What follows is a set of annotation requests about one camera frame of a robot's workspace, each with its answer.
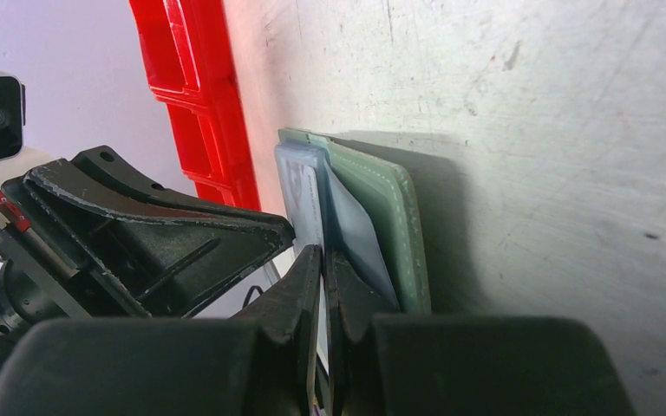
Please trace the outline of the green card holder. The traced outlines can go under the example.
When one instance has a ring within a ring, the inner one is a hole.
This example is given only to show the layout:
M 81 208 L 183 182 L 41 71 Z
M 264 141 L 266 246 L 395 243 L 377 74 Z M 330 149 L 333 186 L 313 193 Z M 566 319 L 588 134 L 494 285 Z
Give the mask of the green card holder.
M 400 308 L 408 313 L 432 311 L 428 268 L 414 183 L 394 162 L 356 150 L 331 137 L 294 129 L 278 131 L 281 143 L 323 151 L 338 180 L 372 221 L 371 230 Z

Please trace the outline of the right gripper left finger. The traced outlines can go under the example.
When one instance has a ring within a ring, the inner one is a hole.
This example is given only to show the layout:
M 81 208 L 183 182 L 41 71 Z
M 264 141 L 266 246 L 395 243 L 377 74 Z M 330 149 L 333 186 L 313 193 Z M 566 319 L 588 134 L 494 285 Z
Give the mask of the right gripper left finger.
M 243 415 L 310 415 L 315 401 L 323 251 L 307 245 L 284 277 L 236 317 L 251 324 Z

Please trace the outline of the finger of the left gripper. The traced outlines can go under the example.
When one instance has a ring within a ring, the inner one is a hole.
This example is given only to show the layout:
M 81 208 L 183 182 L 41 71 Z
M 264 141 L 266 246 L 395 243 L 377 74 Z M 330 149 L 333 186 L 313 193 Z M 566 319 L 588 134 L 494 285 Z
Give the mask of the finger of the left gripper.
M 258 211 L 221 205 L 166 188 L 134 168 L 110 146 L 79 152 L 71 163 L 111 191 L 144 204 L 248 220 L 264 217 Z

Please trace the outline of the white VIP card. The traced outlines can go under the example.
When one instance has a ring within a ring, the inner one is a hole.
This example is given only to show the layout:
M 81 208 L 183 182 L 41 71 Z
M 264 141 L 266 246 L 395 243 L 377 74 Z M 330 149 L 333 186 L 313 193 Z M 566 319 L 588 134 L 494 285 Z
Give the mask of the white VIP card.
M 284 160 L 279 173 L 286 216 L 295 232 L 295 256 L 307 245 L 314 244 L 323 249 L 323 219 L 316 169 L 298 161 Z

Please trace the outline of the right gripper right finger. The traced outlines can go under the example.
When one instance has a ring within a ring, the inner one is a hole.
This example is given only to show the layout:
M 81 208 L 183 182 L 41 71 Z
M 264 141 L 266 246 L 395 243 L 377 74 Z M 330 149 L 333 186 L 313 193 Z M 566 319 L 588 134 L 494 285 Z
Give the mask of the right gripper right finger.
M 393 311 L 358 276 L 338 250 L 325 255 L 323 273 L 330 351 L 330 399 L 334 415 L 398 415 L 393 394 Z

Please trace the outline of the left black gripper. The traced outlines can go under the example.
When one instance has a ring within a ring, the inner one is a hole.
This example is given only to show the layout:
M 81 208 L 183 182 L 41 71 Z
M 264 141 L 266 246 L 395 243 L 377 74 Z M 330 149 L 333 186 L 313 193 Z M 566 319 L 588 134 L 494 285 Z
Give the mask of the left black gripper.
M 57 159 L 0 187 L 0 367 L 58 318 L 189 317 L 288 249 L 290 223 L 149 205 Z

